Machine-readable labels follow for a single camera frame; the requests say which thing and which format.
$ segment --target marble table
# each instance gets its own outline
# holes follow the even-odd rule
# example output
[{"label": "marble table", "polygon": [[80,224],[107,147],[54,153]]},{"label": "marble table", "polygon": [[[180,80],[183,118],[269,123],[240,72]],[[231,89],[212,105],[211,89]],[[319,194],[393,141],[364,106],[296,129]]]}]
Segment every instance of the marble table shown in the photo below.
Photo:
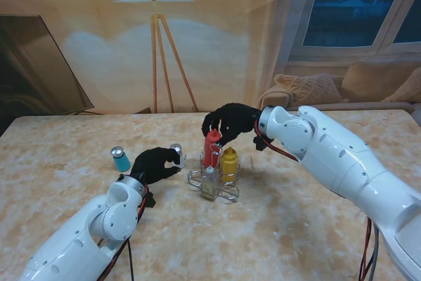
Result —
[{"label": "marble table", "polygon": [[[421,191],[421,129],[406,112],[327,114]],[[365,215],[297,163],[269,149],[255,151],[252,133],[232,143],[241,155],[238,203],[199,197],[186,175],[199,168],[203,117],[15,120],[0,138],[0,281],[17,280],[40,244],[107,191],[119,175],[113,146],[122,146],[133,162],[146,149],[176,142],[187,153],[186,167],[150,186],[157,204],[145,211],[131,239],[136,280],[357,280]],[[375,279],[403,280],[383,244]],[[107,280],[130,280],[126,250]]]}]

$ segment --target window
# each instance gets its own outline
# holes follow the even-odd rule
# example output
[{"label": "window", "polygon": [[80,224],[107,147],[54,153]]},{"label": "window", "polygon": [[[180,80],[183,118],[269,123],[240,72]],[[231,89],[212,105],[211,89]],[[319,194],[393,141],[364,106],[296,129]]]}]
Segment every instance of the window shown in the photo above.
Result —
[{"label": "window", "polygon": [[421,0],[415,0],[402,23],[394,43],[421,41]]},{"label": "window", "polygon": [[421,0],[306,0],[291,54],[374,55],[421,42]]}]

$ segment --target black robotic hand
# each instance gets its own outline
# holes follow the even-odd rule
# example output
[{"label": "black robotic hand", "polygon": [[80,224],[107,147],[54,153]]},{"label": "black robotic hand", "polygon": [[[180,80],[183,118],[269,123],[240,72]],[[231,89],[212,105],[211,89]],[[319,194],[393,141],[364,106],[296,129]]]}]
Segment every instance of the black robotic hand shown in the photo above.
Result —
[{"label": "black robotic hand", "polygon": [[[217,144],[224,146],[236,139],[240,133],[250,132],[255,127],[255,122],[259,119],[259,116],[260,110],[258,109],[242,105],[241,103],[228,103],[205,117],[202,124],[202,132],[206,136],[211,128],[217,130],[221,123],[220,131],[222,137],[217,141]],[[263,137],[268,142],[273,141],[265,136]],[[266,148],[266,144],[259,136],[254,138],[253,143],[256,144],[258,151]]]},{"label": "black robotic hand", "polygon": [[180,171],[178,167],[165,168],[165,162],[180,164],[180,156],[175,149],[156,147],[144,151],[134,161],[130,176],[140,178],[145,184],[154,184]]}]

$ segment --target ketchup bottle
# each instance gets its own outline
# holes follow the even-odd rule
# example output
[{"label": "ketchup bottle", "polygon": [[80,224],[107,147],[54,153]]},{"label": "ketchup bottle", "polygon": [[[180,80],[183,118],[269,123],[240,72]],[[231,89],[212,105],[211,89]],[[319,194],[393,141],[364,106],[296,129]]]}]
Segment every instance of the ketchup bottle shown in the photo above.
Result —
[{"label": "ketchup bottle", "polygon": [[216,141],[221,138],[221,133],[217,130],[210,131],[205,138],[205,156],[203,157],[202,164],[205,168],[218,165],[219,147],[216,146]]}]

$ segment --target blue salt shaker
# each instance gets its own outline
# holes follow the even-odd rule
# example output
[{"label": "blue salt shaker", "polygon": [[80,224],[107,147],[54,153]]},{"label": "blue salt shaker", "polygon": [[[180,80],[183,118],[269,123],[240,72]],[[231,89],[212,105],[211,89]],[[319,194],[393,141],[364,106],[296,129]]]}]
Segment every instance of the blue salt shaker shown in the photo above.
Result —
[{"label": "blue salt shaker", "polygon": [[130,161],[121,146],[115,146],[111,149],[111,155],[114,159],[118,171],[125,172],[130,169]]}]

